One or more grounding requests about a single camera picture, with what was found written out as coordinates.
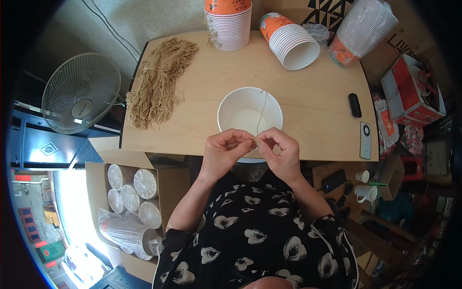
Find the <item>hand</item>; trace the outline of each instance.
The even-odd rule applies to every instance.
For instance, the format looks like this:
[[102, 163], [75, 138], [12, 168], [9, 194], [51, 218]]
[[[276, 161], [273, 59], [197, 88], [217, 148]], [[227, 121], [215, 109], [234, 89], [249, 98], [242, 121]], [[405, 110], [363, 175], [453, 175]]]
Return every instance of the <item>hand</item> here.
[[[262, 131], [254, 140], [276, 177], [288, 186], [298, 181], [300, 177], [303, 178], [300, 171], [300, 148], [296, 140], [274, 127]], [[281, 148], [279, 154], [273, 153], [275, 145]]]
[[256, 148], [252, 137], [247, 131], [239, 129], [227, 129], [209, 136], [198, 178], [215, 183], [226, 175], [238, 159]]

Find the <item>wooden table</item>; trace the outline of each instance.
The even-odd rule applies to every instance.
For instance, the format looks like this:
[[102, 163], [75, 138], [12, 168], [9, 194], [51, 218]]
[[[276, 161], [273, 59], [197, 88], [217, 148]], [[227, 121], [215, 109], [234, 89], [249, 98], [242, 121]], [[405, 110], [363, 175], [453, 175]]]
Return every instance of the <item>wooden table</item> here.
[[[350, 212], [349, 217], [355, 220], [359, 218], [359, 216], [361, 215], [361, 210], [366, 209], [366, 204], [367, 204], [367, 202], [358, 203], [356, 201], [356, 196], [354, 194], [354, 188], [357, 185], [364, 184], [364, 183], [358, 181], [355, 176], [357, 172], [366, 170], [367, 169], [366, 167], [367, 166], [365, 162], [341, 162], [341, 161], [330, 163], [330, 164], [323, 165], [323, 166], [316, 166], [313, 168], [313, 188], [316, 191], [321, 190], [322, 180], [333, 175], [338, 170], [344, 169], [347, 180], [350, 180], [353, 183], [354, 187], [353, 187], [353, 191], [346, 197], [345, 205], [342, 208], [344, 209], [344, 208], [350, 207], [351, 212]], [[319, 191], [318, 193], [321, 196], [323, 196], [323, 198], [325, 199], [332, 198], [338, 201], [343, 196], [344, 192], [345, 192], [345, 184], [342, 184], [327, 194], [324, 193], [323, 191]]]
[[[282, 130], [300, 144], [302, 160], [364, 161], [359, 157], [360, 122], [371, 125], [371, 161], [378, 161], [377, 124], [371, 93], [360, 63], [341, 68], [327, 54], [308, 67], [289, 71], [282, 67], [259, 31], [237, 51], [207, 47], [207, 32], [177, 35], [197, 43], [200, 51], [176, 83], [184, 101], [173, 110], [170, 121], [147, 130], [133, 127], [125, 116], [121, 148], [127, 150], [203, 155], [208, 136], [219, 133], [217, 111], [231, 91], [253, 86], [271, 93], [279, 102]], [[138, 69], [151, 51], [165, 39], [150, 41]], [[135, 77], [133, 86], [138, 83]], [[355, 93], [362, 118], [354, 118], [348, 95]], [[257, 150], [245, 157], [261, 158]]]

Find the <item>power bank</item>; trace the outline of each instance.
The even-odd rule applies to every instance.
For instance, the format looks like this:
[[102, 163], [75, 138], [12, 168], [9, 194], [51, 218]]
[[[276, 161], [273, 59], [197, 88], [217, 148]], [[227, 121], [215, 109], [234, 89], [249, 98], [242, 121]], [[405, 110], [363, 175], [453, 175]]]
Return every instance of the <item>power bank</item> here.
[[325, 193], [331, 192], [333, 189], [337, 188], [339, 185], [347, 181], [345, 176], [345, 170], [339, 170], [330, 177], [322, 180], [322, 191]]

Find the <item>red box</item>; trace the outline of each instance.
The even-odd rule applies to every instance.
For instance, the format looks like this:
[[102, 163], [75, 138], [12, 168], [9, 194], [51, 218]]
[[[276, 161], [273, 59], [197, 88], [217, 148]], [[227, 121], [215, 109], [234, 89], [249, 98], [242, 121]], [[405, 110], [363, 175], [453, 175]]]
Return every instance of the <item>red box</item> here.
[[419, 92], [411, 69], [422, 63], [403, 54], [382, 78], [390, 119], [395, 123], [424, 127], [446, 115], [443, 97], [438, 86], [438, 110], [427, 105]]

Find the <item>white mug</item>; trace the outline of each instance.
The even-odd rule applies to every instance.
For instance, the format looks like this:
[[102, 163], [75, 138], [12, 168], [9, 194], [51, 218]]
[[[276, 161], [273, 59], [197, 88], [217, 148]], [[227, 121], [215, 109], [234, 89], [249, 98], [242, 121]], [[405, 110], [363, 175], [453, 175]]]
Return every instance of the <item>white mug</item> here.
[[377, 197], [377, 187], [359, 184], [354, 188], [354, 194], [356, 195], [356, 201], [358, 203], [362, 203], [365, 200], [372, 202]]
[[359, 171], [355, 177], [358, 181], [367, 183], [369, 181], [369, 171]]

